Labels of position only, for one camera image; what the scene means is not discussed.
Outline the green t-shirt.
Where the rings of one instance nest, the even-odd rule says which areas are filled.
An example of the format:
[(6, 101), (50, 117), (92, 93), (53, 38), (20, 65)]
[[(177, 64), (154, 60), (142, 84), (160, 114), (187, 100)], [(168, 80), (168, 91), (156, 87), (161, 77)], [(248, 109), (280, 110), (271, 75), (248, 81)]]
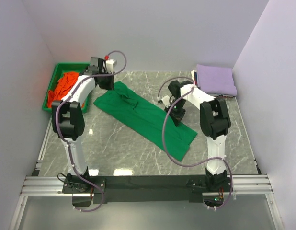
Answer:
[[(164, 149), (162, 128), (166, 112), (133, 92), (124, 83), (116, 82), (114, 90), (99, 96), (94, 105), (160, 149)], [(180, 123), (176, 126), (172, 119), (168, 118), (165, 130), (166, 146), (169, 154), (176, 160), (183, 160), (196, 136), (197, 132), (187, 125)]]

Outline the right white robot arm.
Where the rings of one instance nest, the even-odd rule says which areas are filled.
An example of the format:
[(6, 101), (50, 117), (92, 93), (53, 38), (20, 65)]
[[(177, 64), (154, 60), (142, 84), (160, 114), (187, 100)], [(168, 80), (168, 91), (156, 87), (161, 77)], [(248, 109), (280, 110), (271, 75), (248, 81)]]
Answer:
[(207, 139), (208, 159), (205, 170), (205, 187), (216, 191), (228, 182), (225, 160), (225, 142), (231, 120), (226, 101), (211, 96), (194, 85), (190, 80), (171, 81), (168, 86), (171, 96), (164, 96), (166, 117), (162, 129), (162, 142), (165, 142), (165, 128), (168, 118), (177, 126), (185, 115), (186, 101), (200, 112), (200, 128)]

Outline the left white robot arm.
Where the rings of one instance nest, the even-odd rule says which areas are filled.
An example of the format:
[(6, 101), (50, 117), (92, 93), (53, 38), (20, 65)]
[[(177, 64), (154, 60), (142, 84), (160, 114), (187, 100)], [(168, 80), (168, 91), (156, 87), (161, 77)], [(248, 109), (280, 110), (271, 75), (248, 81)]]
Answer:
[(106, 90), (114, 89), (115, 66), (116, 61), (107, 56), (104, 59), (92, 57), (90, 64), (78, 73), (74, 85), (67, 90), (67, 94), (62, 99), (52, 102), (53, 131), (61, 139), (68, 160), (65, 188), (84, 193), (92, 187), (81, 144), (81, 136), (85, 129), (81, 107), (96, 86)]

